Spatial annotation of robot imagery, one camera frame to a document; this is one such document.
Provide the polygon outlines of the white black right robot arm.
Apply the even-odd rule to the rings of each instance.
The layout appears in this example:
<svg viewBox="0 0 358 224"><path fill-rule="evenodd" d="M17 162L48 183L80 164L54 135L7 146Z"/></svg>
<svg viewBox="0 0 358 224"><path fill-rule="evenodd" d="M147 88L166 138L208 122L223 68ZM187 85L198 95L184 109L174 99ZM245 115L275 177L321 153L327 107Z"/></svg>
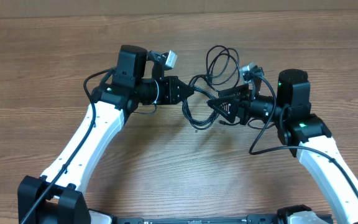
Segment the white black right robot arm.
<svg viewBox="0 0 358 224"><path fill-rule="evenodd" d="M260 94L265 81L261 68L243 71L244 84L223 90L208 106L228 122L252 119L273 123L281 146L310 173L333 211L338 223L358 223L358 180L342 158L332 132L311 113L308 74L299 69L283 70L278 88L271 96Z"/></svg>

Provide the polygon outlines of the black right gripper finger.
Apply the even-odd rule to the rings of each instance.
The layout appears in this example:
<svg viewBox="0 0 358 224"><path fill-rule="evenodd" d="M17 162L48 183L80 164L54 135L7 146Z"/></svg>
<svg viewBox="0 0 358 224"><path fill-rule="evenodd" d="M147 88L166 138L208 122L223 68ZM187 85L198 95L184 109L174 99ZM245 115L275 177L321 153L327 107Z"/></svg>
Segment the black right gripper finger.
<svg viewBox="0 0 358 224"><path fill-rule="evenodd" d="M208 100L207 104L228 122L234 123L236 118L243 120L243 115L239 113L241 101L241 96L225 96Z"/></svg>
<svg viewBox="0 0 358 224"><path fill-rule="evenodd" d="M220 98L229 97L229 96L245 97L249 93L250 93L249 85L246 83L243 85L228 88L226 90L221 90L219 91L218 96Z"/></svg>

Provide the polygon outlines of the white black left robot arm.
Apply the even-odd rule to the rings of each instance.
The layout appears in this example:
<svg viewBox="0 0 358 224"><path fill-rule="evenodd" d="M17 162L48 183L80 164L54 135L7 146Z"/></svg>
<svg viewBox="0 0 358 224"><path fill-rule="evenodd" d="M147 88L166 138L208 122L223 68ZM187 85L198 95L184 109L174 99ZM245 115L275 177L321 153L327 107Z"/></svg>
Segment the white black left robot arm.
<svg viewBox="0 0 358 224"><path fill-rule="evenodd" d="M116 217L88 208L91 175L113 137L143 105L175 105L193 94L177 76L165 76L177 55L122 45L117 64L100 72L102 80L86 90L86 115L62 153L39 177L25 176L17 190L19 223L103 223Z"/></svg>

